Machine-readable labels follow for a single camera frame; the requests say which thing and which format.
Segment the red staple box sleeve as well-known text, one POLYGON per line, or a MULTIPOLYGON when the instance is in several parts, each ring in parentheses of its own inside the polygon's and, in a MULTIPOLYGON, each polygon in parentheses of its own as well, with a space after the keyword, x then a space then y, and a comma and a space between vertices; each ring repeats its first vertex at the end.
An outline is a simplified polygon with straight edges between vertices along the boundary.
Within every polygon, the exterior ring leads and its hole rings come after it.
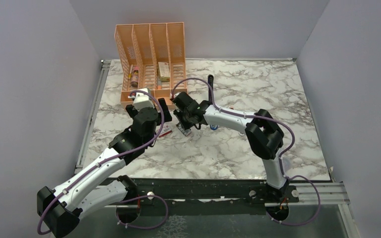
POLYGON ((164 125, 158 137, 161 138, 170 133, 172 133, 172 129, 168 125, 164 125))

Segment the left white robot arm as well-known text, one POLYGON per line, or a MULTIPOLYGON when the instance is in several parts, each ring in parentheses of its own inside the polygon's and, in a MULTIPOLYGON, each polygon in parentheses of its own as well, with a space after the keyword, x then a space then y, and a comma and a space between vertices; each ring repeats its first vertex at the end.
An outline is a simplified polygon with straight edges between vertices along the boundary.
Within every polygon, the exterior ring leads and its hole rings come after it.
POLYGON ((63 238, 91 212, 116 201, 131 203, 136 190, 123 181, 97 189, 114 172, 126 167, 153 147, 164 124, 172 120, 164 98, 155 98, 147 88, 130 93, 127 106, 132 124, 114 137, 108 147, 86 168, 54 188, 44 186, 37 192, 37 233, 52 233, 63 238))

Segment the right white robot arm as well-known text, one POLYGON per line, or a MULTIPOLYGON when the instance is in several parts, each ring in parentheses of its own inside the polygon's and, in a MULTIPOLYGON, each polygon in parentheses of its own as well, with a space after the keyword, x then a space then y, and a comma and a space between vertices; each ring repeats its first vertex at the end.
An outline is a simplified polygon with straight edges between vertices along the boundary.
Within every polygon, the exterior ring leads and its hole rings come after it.
POLYGON ((201 125, 217 125, 243 133, 253 153, 262 159, 266 172, 266 195, 274 202, 286 196, 288 180, 284 177, 279 154, 282 152, 284 132, 266 110, 245 113, 228 110, 204 100, 198 103, 187 93, 176 94, 171 101, 174 115, 183 129, 201 125))

